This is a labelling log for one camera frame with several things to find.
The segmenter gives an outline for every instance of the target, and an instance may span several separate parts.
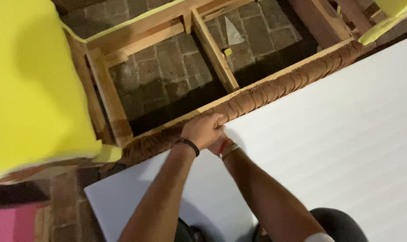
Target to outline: white foam board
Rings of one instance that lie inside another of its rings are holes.
[[[308,209],[345,211],[371,241],[407,241],[407,40],[226,126]],[[167,154],[85,189],[107,241],[119,238]],[[257,222],[209,151],[191,168],[179,214],[214,241],[250,241]]]

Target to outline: black pants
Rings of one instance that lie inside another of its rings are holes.
[[[368,242],[362,229],[348,214],[324,207],[310,212],[336,242]],[[195,242],[192,229],[180,218],[174,242]]]

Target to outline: red thread bracelet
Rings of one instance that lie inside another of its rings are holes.
[[[228,138],[222,142],[222,145],[220,146],[220,150],[218,151],[218,156],[220,156],[220,154],[223,152],[224,147],[228,144],[229,140],[231,140],[231,139]]]

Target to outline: yellow foam piece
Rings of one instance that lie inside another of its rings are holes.
[[[375,3],[389,17],[398,17],[407,12],[407,0],[375,0]]]
[[[232,54],[232,49],[231,48],[227,48],[224,50],[224,55],[226,57],[230,56]]]
[[[377,40],[378,37],[407,17],[407,0],[375,0],[375,3],[388,17],[359,38],[358,41],[363,45]]]
[[[54,4],[0,1],[0,174],[102,150]]]

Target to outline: pink mat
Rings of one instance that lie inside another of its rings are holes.
[[[0,208],[0,242],[32,242],[38,203]]]

